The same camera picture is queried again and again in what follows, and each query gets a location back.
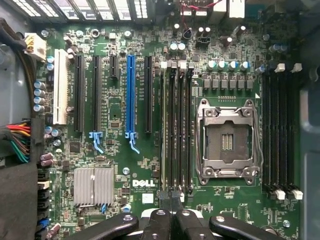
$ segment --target blue pcie slot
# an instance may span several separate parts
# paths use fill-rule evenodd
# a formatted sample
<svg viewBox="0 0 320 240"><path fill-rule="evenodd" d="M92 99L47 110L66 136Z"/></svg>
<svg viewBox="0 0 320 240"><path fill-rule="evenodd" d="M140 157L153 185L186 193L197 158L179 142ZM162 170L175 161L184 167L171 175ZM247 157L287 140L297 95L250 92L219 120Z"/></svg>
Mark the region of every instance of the blue pcie slot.
<svg viewBox="0 0 320 240"><path fill-rule="evenodd" d="M137 154L140 151L136 148L135 131L135 103L136 103L136 57L128 55L126 58L126 120L125 120L125 138L130 140L131 149Z"/></svg>

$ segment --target silver heatsink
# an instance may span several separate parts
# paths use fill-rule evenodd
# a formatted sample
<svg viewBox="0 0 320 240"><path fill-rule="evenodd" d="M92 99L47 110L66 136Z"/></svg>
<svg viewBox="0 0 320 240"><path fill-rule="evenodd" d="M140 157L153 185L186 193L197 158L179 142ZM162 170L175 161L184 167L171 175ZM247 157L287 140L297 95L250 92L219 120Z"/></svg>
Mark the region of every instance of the silver heatsink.
<svg viewBox="0 0 320 240"><path fill-rule="evenodd" d="M113 168L76 168L74 170L75 205L102 205L114 202Z"/></svg>

